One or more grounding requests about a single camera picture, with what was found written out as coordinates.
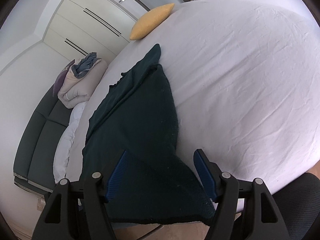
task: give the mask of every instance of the white bed sheet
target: white bed sheet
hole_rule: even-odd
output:
[[[271,193],[320,159],[320,31],[286,9],[252,0],[199,0],[172,15],[109,65],[90,98],[70,152],[79,179],[89,118],[156,43],[178,120],[177,155],[196,173],[193,152],[238,179],[262,178]]]

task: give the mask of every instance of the power outlet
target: power outlet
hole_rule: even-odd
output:
[[[44,201],[44,199],[43,199],[43,198],[38,198],[37,210],[42,212],[44,206],[45,206],[45,201]]]

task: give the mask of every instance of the yellow pillow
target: yellow pillow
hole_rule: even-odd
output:
[[[130,40],[140,40],[151,33],[165,19],[167,19],[174,7],[174,3],[156,7],[140,17],[132,27]]]

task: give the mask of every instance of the purple pillow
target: purple pillow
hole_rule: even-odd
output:
[[[54,85],[53,85],[53,97],[58,95],[59,90],[61,89],[64,79],[69,71],[69,68],[75,63],[76,60],[71,61],[58,75]]]

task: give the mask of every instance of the skirting board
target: skirting board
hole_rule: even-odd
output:
[[[20,240],[31,240],[32,232],[23,229],[12,221],[7,221],[7,223],[17,238]]]

